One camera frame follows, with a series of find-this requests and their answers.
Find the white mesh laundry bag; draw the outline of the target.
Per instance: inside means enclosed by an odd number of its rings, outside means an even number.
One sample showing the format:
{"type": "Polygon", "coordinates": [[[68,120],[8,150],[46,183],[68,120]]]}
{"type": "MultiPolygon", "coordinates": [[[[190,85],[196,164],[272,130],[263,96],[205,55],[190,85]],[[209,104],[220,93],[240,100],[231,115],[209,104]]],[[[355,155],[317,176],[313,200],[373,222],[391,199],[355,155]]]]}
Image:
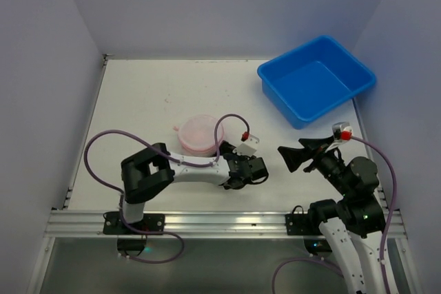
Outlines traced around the white mesh laundry bag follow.
{"type": "Polygon", "coordinates": [[[174,127],[183,154],[196,157],[216,155],[214,129],[217,118],[209,115],[196,115],[174,127]]]}

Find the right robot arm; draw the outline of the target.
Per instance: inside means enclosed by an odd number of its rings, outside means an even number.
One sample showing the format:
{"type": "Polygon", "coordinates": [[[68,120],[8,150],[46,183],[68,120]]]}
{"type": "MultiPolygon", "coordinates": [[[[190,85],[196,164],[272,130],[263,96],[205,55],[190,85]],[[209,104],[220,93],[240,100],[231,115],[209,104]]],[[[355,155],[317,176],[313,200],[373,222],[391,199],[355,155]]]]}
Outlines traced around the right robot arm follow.
{"type": "Polygon", "coordinates": [[[300,139],[302,147],[279,147],[290,172],[319,171],[342,195],[338,202],[313,202],[307,212],[285,215],[287,235],[323,235],[337,260],[350,293],[398,293],[387,234],[392,212],[385,213],[374,192],[380,181],[377,164],[363,156],[342,159],[339,145],[355,140],[348,131],[322,139],[300,139]]]}

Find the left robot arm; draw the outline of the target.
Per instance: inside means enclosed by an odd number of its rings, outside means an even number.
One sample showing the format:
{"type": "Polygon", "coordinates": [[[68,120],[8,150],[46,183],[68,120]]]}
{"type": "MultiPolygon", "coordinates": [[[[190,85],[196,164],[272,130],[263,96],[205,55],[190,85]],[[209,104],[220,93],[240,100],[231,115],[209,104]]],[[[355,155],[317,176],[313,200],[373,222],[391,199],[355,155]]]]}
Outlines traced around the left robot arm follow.
{"type": "Polygon", "coordinates": [[[224,189],[259,185],[269,177],[261,157],[236,154],[222,148],[219,156],[184,156],[155,143],[121,162],[123,181],[122,214],[128,224],[140,222],[145,203],[173,183],[202,182],[224,189]]]}

